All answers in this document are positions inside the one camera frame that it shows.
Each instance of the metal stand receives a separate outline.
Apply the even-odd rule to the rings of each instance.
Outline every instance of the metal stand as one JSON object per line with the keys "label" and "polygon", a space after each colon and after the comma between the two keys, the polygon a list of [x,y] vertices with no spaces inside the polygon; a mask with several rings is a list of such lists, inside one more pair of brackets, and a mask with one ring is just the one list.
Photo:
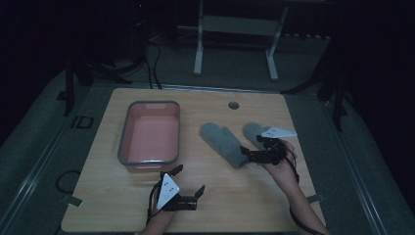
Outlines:
{"label": "metal stand", "polygon": [[204,15],[204,0],[199,3],[199,31],[198,31],[198,48],[196,50],[194,75],[202,73],[202,62],[204,56],[203,33],[204,31],[218,31],[230,33],[244,33],[252,35],[272,36],[272,44],[265,51],[266,61],[268,64],[269,75],[271,80],[277,80],[278,74],[275,67],[274,53],[277,47],[278,39],[285,18],[287,16],[288,7],[284,7],[279,21],[243,19],[231,17],[219,17]]}

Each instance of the black cable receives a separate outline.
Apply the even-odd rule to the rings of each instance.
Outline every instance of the black cable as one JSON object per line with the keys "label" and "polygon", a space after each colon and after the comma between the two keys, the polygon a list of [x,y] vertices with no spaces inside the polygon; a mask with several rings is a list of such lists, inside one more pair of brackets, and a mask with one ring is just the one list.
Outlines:
{"label": "black cable", "polygon": [[161,84],[160,84],[159,79],[157,78],[157,74],[156,74],[156,66],[157,66],[157,63],[159,62],[159,58],[161,56],[161,48],[153,42],[149,42],[149,45],[152,45],[152,46],[154,46],[158,49],[158,55],[156,57],[156,61],[155,61],[155,64],[153,66],[153,76],[155,78],[155,81],[156,81],[156,84],[157,84],[158,88],[160,90],[162,90]]}
{"label": "black cable", "polygon": [[148,69],[148,73],[149,73],[149,84],[150,84],[150,89],[153,89],[151,68],[150,68],[150,65],[149,65],[149,60],[147,60],[147,57],[144,57],[144,63],[146,64],[147,69]]}

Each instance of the cable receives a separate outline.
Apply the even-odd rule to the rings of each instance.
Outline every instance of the cable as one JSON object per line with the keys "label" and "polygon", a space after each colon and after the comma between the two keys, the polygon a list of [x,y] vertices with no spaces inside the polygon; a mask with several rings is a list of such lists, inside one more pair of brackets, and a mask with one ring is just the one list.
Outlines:
{"label": "cable", "polygon": [[161,49],[160,49],[160,47],[158,45],[156,45],[155,43],[150,42],[150,41],[149,41],[149,45],[152,45],[152,46],[154,46],[154,47],[156,47],[158,49],[158,55],[156,57],[155,64],[154,64],[154,66],[152,68],[150,66],[150,63],[149,63],[148,58],[147,57],[144,57],[144,62],[147,65],[147,69],[148,69],[148,73],[149,73],[150,88],[153,89],[153,82],[152,82],[152,74],[153,74],[153,77],[155,79],[155,82],[156,82],[156,85],[157,85],[158,89],[159,90],[162,90],[161,83],[159,82],[159,79],[158,79],[157,73],[156,73],[157,63],[159,62],[159,58],[161,56]]}

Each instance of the wooden table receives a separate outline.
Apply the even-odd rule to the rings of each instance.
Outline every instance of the wooden table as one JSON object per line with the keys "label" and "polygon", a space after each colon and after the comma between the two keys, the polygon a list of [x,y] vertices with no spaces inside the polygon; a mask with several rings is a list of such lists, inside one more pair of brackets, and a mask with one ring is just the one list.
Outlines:
{"label": "wooden table", "polygon": [[[249,121],[295,130],[282,95],[116,89],[108,104],[73,196],[83,201],[69,206],[62,222],[67,232],[137,232],[145,227],[149,195],[160,179],[157,172],[129,173],[117,159],[129,104],[134,101],[173,100],[180,104],[180,154],[183,170],[174,177],[181,195],[192,196],[206,185],[196,211],[180,211],[167,232],[270,232],[293,231],[289,204],[270,175],[257,164],[233,168],[199,134],[211,121],[227,126],[243,146],[254,149],[244,136]],[[228,107],[231,101],[240,108]],[[296,148],[300,187],[315,194],[297,137],[287,138]],[[324,221],[318,203],[313,203]]]}

